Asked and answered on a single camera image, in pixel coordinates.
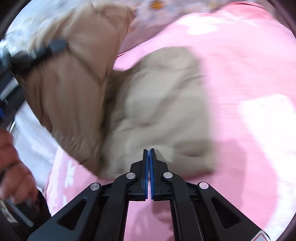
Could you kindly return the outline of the person left hand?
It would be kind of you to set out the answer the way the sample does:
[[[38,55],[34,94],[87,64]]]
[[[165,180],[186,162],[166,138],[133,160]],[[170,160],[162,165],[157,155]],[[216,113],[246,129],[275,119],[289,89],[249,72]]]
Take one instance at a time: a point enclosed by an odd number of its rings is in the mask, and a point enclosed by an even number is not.
[[[13,136],[3,129],[1,129],[1,170],[5,170],[1,180],[2,200],[9,199],[14,204],[37,200],[39,191],[35,179],[20,160],[14,147]]]

